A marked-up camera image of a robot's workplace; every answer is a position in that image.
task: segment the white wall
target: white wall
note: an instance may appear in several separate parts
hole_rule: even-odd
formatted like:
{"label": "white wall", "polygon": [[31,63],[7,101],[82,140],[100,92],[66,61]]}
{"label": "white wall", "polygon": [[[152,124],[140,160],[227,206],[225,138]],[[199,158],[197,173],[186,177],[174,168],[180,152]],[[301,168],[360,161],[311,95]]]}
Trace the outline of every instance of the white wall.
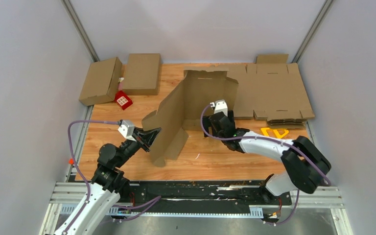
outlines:
{"label": "white wall", "polygon": [[325,0],[72,0],[101,60],[160,53],[165,63],[293,59]]}
{"label": "white wall", "polygon": [[61,1],[0,1],[0,235],[38,233],[89,64]]}
{"label": "white wall", "polygon": [[300,68],[354,234],[376,234],[376,1],[335,1]]}

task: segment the yellow object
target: yellow object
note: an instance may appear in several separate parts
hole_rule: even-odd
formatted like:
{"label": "yellow object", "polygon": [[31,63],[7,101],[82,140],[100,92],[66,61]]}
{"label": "yellow object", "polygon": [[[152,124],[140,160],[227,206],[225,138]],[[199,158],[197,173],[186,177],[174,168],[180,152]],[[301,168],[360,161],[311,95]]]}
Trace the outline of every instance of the yellow object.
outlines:
{"label": "yellow object", "polygon": [[264,136],[268,136],[268,137],[270,137],[270,135],[267,131],[272,130],[273,133],[275,133],[276,138],[278,138],[278,139],[281,139],[281,138],[285,137],[287,134],[289,134],[289,130],[287,130],[287,129],[271,129],[270,127],[263,127],[263,128],[260,128],[260,130],[261,130],[261,132],[263,133]]}

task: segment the wooden table surface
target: wooden table surface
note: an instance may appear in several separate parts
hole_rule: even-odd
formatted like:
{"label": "wooden table surface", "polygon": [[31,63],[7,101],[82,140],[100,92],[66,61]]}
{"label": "wooden table surface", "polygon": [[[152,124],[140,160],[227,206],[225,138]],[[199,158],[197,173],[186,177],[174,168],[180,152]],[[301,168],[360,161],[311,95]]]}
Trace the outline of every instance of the wooden table surface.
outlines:
{"label": "wooden table surface", "polygon": [[[184,66],[209,66],[211,64],[164,64],[161,69],[159,95],[130,96],[133,104],[123,111],[116,103],[94,106],[92,120],[131,120],[142,127],[145,115],[156,110],[159,103],[183,79]],[[265,121],[236,120],[237,127],[260,133],[266,127]],[[117,131],[118,126],[90,123],[83,147],[79,167],[87,179],[91,179],[97,168],[98,151],[106,143],[119,146],[124,137]],[[129,180],[259,180],[272,173],[284,171],[282,163],[270,158],[230,151],[223,143],[204,138],[202,132],[187,131],[189,138],[177,160],[166,159],[165,167],[151,163],[149,154],[138,151],[122,168]],[[284,139],[306,136],[303,130],[289,130]]]}

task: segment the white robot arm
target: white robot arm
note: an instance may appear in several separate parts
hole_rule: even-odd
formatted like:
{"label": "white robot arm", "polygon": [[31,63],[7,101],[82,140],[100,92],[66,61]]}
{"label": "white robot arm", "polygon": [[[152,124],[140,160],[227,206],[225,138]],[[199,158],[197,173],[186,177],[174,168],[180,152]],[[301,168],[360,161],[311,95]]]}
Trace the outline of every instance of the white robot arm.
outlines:
{"label": "white robot arm", "polygon": [[149,147],[161,129],[144,131],[128,120],[121,120],[119,126],[118,130],[126,141],[119,147],[108,143],[100,148],[90,190],[54,235],[93,234],[108,210],[120,199],[120,195],[129,194],[129,180],[117,168],[139,149],[149,152]]}
{"label": "white robot arm", "polygon": [[211,103],[211,107],[214,114],[202,117],[204,136],[222,140],[232,151],[259,154],[284,164],[285,172],[270,175],[261,185],[261,195],[265,201],[294,189],[313,193],[329,172],[330,163],[306,137],[283,140],[236,128],[234,114],[228,110],[224,100]]}

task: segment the red object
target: red object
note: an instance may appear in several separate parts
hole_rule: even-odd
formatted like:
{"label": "red object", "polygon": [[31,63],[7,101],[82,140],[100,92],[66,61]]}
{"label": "red object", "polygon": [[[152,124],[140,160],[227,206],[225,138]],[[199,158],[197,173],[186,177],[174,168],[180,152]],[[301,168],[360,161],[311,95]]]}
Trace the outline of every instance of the red object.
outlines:
{"label": "red object", "polygon": [[123,91],[116,93],[115,101],[123,110],[133,104],[132,100]]}

